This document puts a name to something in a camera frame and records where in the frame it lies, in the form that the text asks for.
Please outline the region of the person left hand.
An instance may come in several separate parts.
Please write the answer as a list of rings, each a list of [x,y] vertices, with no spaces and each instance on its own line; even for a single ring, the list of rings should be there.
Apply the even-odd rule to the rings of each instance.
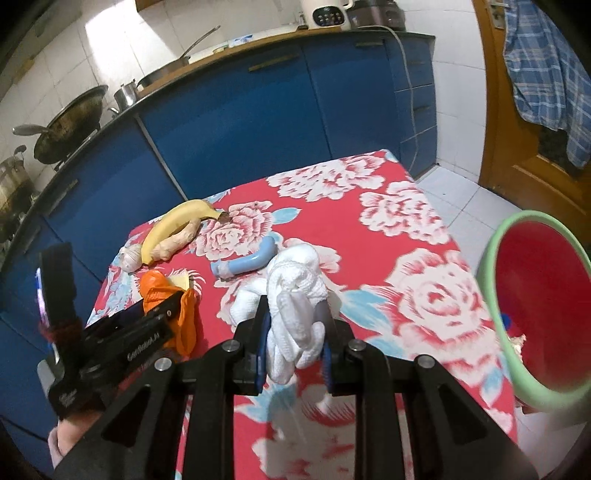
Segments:
[[[101,415],[100,411],[90,410],[73,413],[69,417],[58,421],[48,436],[50,458],[54,468]]]

